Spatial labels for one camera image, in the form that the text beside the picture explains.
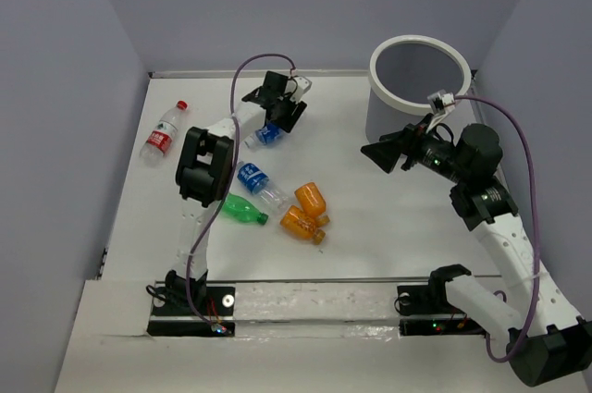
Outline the orange bottle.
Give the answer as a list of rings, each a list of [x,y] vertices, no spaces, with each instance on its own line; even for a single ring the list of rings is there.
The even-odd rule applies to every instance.
[[[330,222],[327,215],[327,203],[321,191],[313,183],[306,183],[298,188],[294,195],[302,210],[315,221],[318,227],[323,227]]]
[[[314,245],[319,245],[326,236],[325,231],[316,225],[313,218],[295,205],[283,215],[280,225],[294,237],[309,240]]]

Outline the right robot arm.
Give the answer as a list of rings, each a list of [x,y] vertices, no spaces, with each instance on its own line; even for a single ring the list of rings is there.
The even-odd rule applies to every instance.
[[[500,139],[482,124],[466,126],[456,142],[428,130],[427,121],[381,136],[362,147],[383,171],[424,166],[453,182],[456,214],[497,267],[506,297],[489,292],[461,264],[431,272],[426,284],[398,290],[403,316],[459,311],[504,345],[510,366],[527,386],[586,370],[591,365],[591,324],[561,294],[545,266],[535,260],[512,196],[495,172]]]

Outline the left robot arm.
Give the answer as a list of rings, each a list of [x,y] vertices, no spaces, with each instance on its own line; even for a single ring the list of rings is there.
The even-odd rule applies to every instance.
[[[306,108],[303,96],[311,87],[303,76],[268,71],[263,84],[239,101],[230,95],[228,117],[207,128],[188,129],[175,172],[182,199],[178,258],[165,279],[181,312],[209,320],[200,312],[207,293],[209,229],[228,196],[238,148],[269,123],[291,131]]]

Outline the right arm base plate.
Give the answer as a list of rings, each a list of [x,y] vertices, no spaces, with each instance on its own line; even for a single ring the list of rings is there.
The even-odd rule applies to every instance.
[[[485,330],[465,312],[432,300],[427,284],[397,286],[393,302],[403,337],[484,336]]]

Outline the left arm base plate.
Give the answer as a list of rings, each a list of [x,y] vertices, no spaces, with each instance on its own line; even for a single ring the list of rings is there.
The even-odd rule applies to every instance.
[[[201,301],[194,306],[205,321],[194,314],[184,289],[171,290],[164,285],[148,285],[152,307],[147,333],[166,338],[230,338],[235,333],[235,288],[209,286]]]

